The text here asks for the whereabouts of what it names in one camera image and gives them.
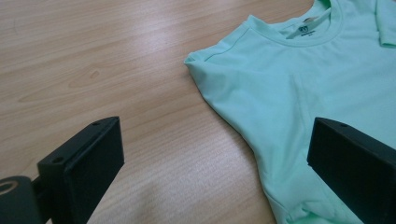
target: t-shirt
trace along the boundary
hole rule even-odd
[[[254,151],[278,223],[361,223],[306,158],[315,117],[396,148],[395,1],[316,0],[276,24],[249,16],[185,64]]]

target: fabric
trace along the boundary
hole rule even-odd
[[[278,223],[361,223],[306,157],[315,117],[396,148],[395,1],[315,1],[276,24],[249,16],[185,64],[254,151]]]

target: wooden surface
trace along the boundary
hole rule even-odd
[[[125,165],[90,223],[275,223],[254,155],[183,60],[312,0],[0,0],[0,179],[120,116]]]

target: wooden table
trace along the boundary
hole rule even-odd
[[[125,165],[90,223],[275,223],[254,155],[183,60],[312,0],[0,0],[0,179],[120,116]]]

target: neckline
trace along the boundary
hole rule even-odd
[[[274,27],[287,27],[290,24],[296,23],[297,21],[303,21],[304,19],[312,16],[318,11],[317,6],[319,4],[320,4],[319,0],[315,0],[313,6],[307,12],[305,12],[304,15],[298,18],[292,18],[287,21],[283,21],[279,23],[269,24],[253,15],[250,15],[247,19],[247,25],[251,29],[255,30],[257,33],[259,33],[260,35],[263,35],[268,39],[285,46],[309,47],[309,46],[324,44],[335,38],[341,30],[343,18],[342,18],[341,8],[339,7],[338,2],[335,0],[330,0],[329,9],[331,10],[330,12],[331,20],[329,27],[324,33],[316,36],[315,38],[287,39],[280,32],[274,29]]]

